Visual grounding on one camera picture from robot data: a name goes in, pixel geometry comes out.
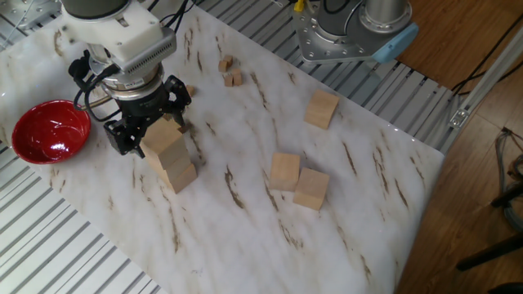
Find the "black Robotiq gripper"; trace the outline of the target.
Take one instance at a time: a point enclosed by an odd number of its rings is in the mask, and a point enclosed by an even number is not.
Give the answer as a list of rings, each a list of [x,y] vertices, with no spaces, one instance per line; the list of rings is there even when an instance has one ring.
[[[184,127],[183,114],[191,102],[186,85],[174,75],[168,76],[164,84],[122,91],[117,95],[122,118],[106,122],[105,133],[119,154],[134,153],[144,157],[140,143],[146,132],[145,123],[154,123],[165,114],[171,114],[176,123]]]

